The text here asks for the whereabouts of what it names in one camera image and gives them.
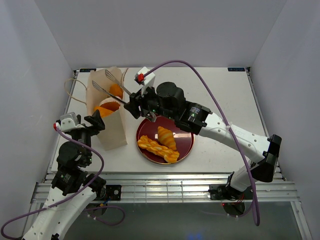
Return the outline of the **long braided pastry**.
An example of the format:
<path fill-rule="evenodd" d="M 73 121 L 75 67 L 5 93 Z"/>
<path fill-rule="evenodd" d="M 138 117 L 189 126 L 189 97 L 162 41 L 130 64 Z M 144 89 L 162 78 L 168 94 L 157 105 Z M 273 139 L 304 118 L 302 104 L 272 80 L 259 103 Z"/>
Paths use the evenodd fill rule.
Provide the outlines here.
<path fill-rule="evenodd" d="M 123 94 L 124 94 L 124 91 L 123 89 L 116 83 L 112 84 L 109 88 L 109 93 L 111 93 L 112 95 L 120 98 L 120 99 L 123 99 Z"/>

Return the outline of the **small croissant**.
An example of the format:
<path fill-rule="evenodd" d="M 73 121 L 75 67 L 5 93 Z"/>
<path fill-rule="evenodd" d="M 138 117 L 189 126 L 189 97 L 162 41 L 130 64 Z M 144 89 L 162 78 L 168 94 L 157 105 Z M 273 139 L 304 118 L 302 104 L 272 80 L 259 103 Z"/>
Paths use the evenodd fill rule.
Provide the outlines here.
<path fill-rule="evenodd" d="M 167 148 L 173 151 L 177 150 L 176 141 L 171 130 L 164 128 L 163 126 L 159 126 L 157 128 L 157 139 L 162 145 L 166 146 Z"/>

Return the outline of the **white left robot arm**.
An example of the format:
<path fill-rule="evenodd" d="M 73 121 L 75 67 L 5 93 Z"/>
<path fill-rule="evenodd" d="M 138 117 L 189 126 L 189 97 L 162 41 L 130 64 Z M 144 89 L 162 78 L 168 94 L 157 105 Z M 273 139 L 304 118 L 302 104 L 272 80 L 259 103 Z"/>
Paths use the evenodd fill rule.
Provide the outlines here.
<path fill-rule="evenodd" d="M 61 240 L 90 201 L 105 193 L 106 180 L 84 171 L 92 163 L 91 137 L 105 129 L 100 112 L 84 117 L 74 112 L 62 115 L 53 125 L 67 141 L 58 150 L 58 169 L 51 182 L 43 210 L 23 240 Z"/>

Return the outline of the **small twisted pastry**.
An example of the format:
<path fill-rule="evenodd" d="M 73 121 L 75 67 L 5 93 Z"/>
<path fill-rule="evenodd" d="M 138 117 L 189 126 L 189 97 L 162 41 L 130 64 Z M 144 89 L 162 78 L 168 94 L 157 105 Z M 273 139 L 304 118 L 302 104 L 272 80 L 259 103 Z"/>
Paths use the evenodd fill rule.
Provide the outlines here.
<path fill-rule="evenodd" d="M 148 138 L 146 135 L 140 137 L 140 139 L 137 141 L 137 145 L 141 149 L 147 150 L 154 155 L 162 157 L 169 164 L 176 163 L 180 157 L 180 153 L 178 151 L 161 145 L 157 141 Z"/>

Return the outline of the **dark red round plate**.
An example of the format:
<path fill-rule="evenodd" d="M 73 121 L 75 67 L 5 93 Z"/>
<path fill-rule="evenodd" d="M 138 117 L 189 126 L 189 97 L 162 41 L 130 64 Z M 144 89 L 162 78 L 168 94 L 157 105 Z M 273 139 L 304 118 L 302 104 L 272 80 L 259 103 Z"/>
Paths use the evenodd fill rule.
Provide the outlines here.
<path fill-rule="evenodd" d="M 143 149 L 138 146 L 141 154 L 146 157 L 149 161 L 160 164 L 169 165 L 181 162 L 192 150 L 195 136 L 193 133 L 185 132 L 175 126 L 174 122 L 163 116 L 158 116 L 155 122 L 151 122 L 147 119 L 143 120 L 136 131 L 136 141 L 140 140 L 141 137 L 145 136 L 151 141 L 157 142 L 158 145 L 164 146 L 158 139 L 158 127 L 170 130 L 175 140 L 176 150 L 179 153 L 179 157 L 176 162 L 167 162 L 164 157 L 156 155 L 147 149 Z"/>

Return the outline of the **metal tongs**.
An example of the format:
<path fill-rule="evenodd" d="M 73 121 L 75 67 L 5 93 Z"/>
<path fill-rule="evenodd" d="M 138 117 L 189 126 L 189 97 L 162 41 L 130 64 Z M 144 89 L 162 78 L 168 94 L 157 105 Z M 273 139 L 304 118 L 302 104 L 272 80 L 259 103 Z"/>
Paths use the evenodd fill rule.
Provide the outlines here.
<path fill-rule="evenodd" d="M 124 105 L 124 95 L 130 95 L 131 92 L 125 87 L 125 76 L 128 68 L 122 71 L 118 67 L 108 67 L 92 73 L 90 83 L 97 91 L 113 98 L 121 105 Z"/>

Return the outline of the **blue label sticker left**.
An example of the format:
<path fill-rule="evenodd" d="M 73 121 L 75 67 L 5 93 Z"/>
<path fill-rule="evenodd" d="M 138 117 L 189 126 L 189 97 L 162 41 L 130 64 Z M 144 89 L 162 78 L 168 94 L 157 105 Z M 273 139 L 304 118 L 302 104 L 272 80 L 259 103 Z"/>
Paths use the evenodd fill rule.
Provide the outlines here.
<path fill-rule="evenodd" d="M 91 73 L 95 72 L 97 69 L 96 68 L 81 68 L 79 70 L 80 73 Z"/>

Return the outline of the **blue label sticker right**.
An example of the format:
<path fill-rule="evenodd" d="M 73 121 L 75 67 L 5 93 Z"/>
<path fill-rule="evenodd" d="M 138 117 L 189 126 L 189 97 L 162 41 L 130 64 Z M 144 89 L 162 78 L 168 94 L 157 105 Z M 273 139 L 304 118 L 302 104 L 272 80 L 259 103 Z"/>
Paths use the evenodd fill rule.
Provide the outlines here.
<path fill-rule="evenodd" d="M 245 72 L 245 68 L 243 67 L 228 67 L 227 70 L 229 72 Z"/>

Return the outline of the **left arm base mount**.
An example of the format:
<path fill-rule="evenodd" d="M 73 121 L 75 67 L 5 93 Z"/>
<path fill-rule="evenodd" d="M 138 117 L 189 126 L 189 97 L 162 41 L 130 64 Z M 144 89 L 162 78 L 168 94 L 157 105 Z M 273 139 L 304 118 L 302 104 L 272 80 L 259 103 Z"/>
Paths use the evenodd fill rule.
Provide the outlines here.
<path fill-rule="evenodd" d="M 109 184 L 102 188 L 100 200 L 102 201 L 120 201 L 122 186 L 119 184 Z"/>

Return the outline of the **long white-edged bread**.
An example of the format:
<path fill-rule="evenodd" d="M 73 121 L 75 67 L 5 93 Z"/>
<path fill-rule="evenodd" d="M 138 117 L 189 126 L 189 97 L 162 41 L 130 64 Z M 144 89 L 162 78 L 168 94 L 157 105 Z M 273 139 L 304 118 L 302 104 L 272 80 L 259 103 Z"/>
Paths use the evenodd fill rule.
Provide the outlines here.
<path fill-rule="evenodd" d="M 107 110 L 115 112 L 120 108 L 120 103 L 117 100 L 113 99 L 112 97 L 108 97 L 108 98 L 102 100 L 99 103 L 99 106 L 102 108 L 105 108 Z"/>

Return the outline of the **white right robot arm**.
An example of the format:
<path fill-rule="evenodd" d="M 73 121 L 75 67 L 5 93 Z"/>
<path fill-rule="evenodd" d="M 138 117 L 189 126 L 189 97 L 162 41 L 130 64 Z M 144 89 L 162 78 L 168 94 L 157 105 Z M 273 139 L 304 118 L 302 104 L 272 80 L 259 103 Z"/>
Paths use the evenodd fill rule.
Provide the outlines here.
<path fill-rule="evenodd" d="M 155 121 L 156 116 L 162 116 L 173 120 L 184 132 L 213 139 L 242 152 L 249 166 L 231 174 L 225 187 L 228 191 L 241 193 L 252 182 L 273 180 L 282 143 L 280 136 L 261 136 L 230 125 L 209 108 L 187 101 L 184 91 L 173 82 L 164 82 L 157 88 L 147 87 L 145 93 L 132 93 L 124 108 L 135 119 L 144 117 Z"/>

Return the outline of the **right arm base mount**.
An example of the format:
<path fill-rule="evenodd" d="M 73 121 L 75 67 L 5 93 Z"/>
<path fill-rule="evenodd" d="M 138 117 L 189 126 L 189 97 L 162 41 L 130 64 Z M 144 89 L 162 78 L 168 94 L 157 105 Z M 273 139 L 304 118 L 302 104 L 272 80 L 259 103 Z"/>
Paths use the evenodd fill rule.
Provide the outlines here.
<path fill-rule="evenodd" d="M 224 184 L 210 184 L 208 187 L 211 200 L 238 200 L 242 192 Z"/>

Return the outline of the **round orange bun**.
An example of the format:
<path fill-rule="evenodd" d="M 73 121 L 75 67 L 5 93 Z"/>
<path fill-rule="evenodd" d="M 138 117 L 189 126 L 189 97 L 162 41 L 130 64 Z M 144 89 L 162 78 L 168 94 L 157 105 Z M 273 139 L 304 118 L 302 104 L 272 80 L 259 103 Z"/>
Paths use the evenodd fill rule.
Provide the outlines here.
<path fill-rule="evenodd" d="M 101 118 L 105 118 L 109 115 L 111 115 L 114 111 L 110 110 L 110 109 L 107 109 L 107 108 L 104 108 L 104 107 L 101 107 L 101 106 L 95 106 L 93 111 L 99 111 L 99 114 L 101 116 Z"/>

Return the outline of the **aluminium frame rail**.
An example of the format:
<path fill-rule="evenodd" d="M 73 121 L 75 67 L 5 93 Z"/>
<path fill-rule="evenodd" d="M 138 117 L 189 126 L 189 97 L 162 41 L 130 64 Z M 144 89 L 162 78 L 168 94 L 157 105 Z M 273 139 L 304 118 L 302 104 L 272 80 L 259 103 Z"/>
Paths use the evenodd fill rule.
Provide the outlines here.
<path fill-rule="evenodd" d="M 109 185 L 121 186 L 121 203 L 209 203 L 209 186 L 223 185 L 228 175 L 213 174 L 101 174 Z M 260 202 L 298 202 L 296 186 L 279 172 L 271 183 L 256 183 Z"/>

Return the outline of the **cream paper bag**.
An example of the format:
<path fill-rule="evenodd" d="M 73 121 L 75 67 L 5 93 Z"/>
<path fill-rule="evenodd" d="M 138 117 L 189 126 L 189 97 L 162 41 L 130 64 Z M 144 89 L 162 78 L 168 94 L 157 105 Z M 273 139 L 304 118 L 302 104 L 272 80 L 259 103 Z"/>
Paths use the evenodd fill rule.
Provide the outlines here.
<path fill-rule="evenodd" d="M 89 73 L 87 83 L 79 81 L 79 83 L 85 88 L 85 100 L 80 100 L 72 96 L 67 87 L 64 87 L 65 92 L 72 99 L 85 105 L 88 115 L 92 115 L 94 113 L 94 107 L 99 106 L 101 101 L 109 98 L 91 85 L 91 77 L 93 76 L 93 73 L 97 71 L 99 70 Z M 117 111 L 114 111 L 111 115 L 102 118 L 102 120 L 105 124 L 105 130 L 100 131 L 97 135 L 102 147 L 108 151 L 126 145 L 125 109 L 123 105 L 120 104 L 120 108 Z"/>

